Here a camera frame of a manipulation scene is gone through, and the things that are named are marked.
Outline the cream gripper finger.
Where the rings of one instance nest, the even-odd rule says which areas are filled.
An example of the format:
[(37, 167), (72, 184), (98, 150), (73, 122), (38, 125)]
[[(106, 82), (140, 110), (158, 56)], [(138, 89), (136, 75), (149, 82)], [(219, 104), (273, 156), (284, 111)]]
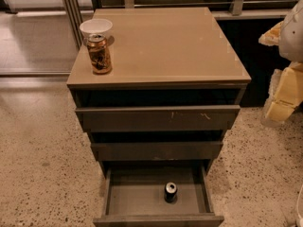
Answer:
[(303, 102), (303, 63), (291, 62), (283, 70), (276, 69), (271, 77), (269, 98), (264, 116), (275, 122), (287, 120)]
[(281, 22), (274, 25), (271, 29), (269, 29), (259, 37), (258, 42), (267, 46), (278, 45), (281, 26)]

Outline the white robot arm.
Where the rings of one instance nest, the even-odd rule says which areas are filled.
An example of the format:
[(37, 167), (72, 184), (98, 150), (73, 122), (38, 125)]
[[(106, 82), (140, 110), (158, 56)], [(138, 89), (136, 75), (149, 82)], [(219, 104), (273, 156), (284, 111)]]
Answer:
[(277, 127), (303, 102), (303, 0), (282, 22), (262, 34), (258, 42), (277, 45), (279, 55), (291, 62), (285, 69), (274, 71), (263, 107), (262, 124)]

